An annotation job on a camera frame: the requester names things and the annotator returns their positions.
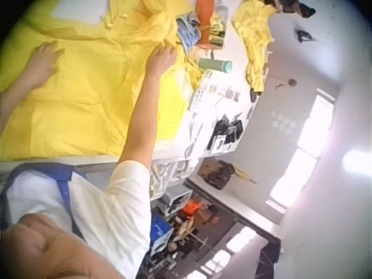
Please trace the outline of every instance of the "paper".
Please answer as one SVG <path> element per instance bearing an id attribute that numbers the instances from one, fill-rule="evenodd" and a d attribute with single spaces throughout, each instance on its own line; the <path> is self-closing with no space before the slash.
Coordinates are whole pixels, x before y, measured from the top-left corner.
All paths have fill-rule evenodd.
<path id="1" fill-rule="evenodd" d="M 52 16 L 96 25 L 107 7 L 108 0 L 60 0 Z"/>

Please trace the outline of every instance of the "yellow garment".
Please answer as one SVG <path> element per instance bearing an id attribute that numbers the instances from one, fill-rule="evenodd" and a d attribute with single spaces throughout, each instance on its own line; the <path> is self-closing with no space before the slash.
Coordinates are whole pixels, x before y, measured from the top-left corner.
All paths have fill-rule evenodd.
<path id="1" fill-rule="evenodd" d="M 178 11 L 171 13 L 168 1 L 110 0 L 97 26 L 55 19 L 51 14 L 57 1 L 37 1 L 2 49 L 1 91 L 44 41 L 57 39 L 65 53 L 57 62 L 58 73 L 27 96 L 9 119 L 0 142 L 1 160 L 119 155 L 147 57 L 159 43 L 176 43 Z M 179 12 L 187 9 L 181 6 Z M 185 57 L 181 48 L 177 54 L 160 86 L 158 139 L 175 136 L 187 107 L 177 83 Z"/>
<path id="2" fill-rule="evenodd" d="M 246 46 L 249 64 L 246 79 L 255 92 L 263 92 L 267 45 L 274 41 L 267 20 L 276 9 L 259 0 L 247 0 L 236 11 L 232 24 Z"/>
<path id="3" fill-rule="evenodd" d="M 191 83 L 192 89 L 198 89 L 205 75 L 205 70 L 200 68 L 197 62 L 189 55 L 186 56 L 185 69 L 189 75 L 189 81 Z"/>

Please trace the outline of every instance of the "orange object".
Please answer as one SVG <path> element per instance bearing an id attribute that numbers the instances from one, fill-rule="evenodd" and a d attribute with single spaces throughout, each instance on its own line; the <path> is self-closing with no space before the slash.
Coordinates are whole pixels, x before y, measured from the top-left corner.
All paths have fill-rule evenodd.
<path id="1" fill-rule="evenodd" d="M 186 206 L 182 209 L 182 211 L 187 216 L 194 216 L 197 214 L 199 210 L 201 210 L 203 207 L 203 202 L 195 202 L 192 199 L 186 204 Z"/>
<path id="2" fill-rule="evenodd" d="M 210 49 L 210 19 L 213 16 L 214 0 L 197 0 L 195 11 L 198 19 L 200 20 L 200 31 L 202 32 L 202 37 L 199 40 L 198 45 L 200 45 L 200 47 Z"/>

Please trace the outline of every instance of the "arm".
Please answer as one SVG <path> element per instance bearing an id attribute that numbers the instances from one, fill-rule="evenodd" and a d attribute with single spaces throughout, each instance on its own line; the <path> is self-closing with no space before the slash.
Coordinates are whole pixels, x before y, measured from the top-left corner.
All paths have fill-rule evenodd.
<path id="1" fill-rule="evenodd" d="M 56 73 L 54 64 L 63 50 L 54 51 L 55 46 L 56 42 L 43 43 L 31 56 L 22 74 L 0 93 L 0 135 L 18 103 Z"/>
<path id="2" fill-rule="evenodd" d="M 150 168 L 158 130 L 159 81 L 176 61 L 172 46 L 157 47 L 148 58 L 146 75 L 129 124 L 127 141 L 118 163 L 134 160 Z"/>

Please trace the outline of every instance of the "forearm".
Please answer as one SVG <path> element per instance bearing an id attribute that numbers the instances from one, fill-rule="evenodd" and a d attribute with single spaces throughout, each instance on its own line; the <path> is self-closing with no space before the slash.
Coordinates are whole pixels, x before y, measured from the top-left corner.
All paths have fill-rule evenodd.
<path id="1" fill-rule="evenodd" d="M 160 77 L 146 74 L 130 120 L 127 140 L 119 163 L 137 160 L 151 166 L 158 131 L 158 102 Z"/>
<path id="2" fill-rule="evenodd" d="M 27 82 L 21 76 L 11 86 L 0 93 L 0 135 L 19 102 L 30 91 L 31 87 L 27 85 Z"/>

